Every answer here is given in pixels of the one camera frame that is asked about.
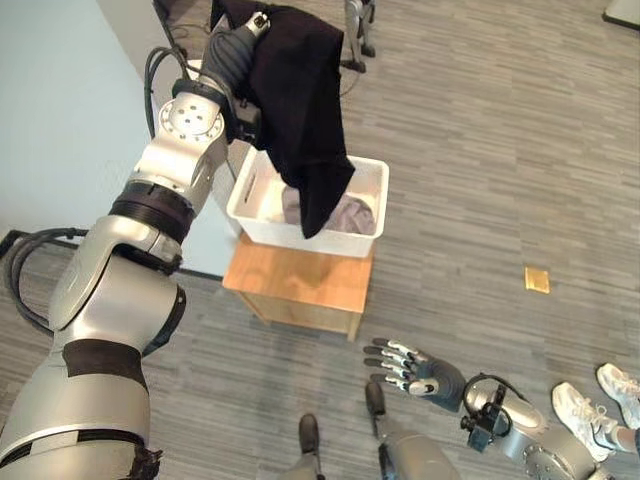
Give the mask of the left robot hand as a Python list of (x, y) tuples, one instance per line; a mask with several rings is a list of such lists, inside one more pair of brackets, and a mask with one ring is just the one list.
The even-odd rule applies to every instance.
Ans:
[(269, 29), (268, 16), (256, 11), (238, 28), (213, 32), (203, 53), (202, 74), (234, 93), (248, 76), (256, 45)]

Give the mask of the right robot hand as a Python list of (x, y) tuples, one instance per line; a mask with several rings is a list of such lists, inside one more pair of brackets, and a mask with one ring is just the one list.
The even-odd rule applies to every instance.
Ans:
[(393, 386), (448, 412), (459, 412), (467, 381), (449, 362), (386, 338), (374, 338), (363, 352), (364, 364), (375, 369), (371, 381)]

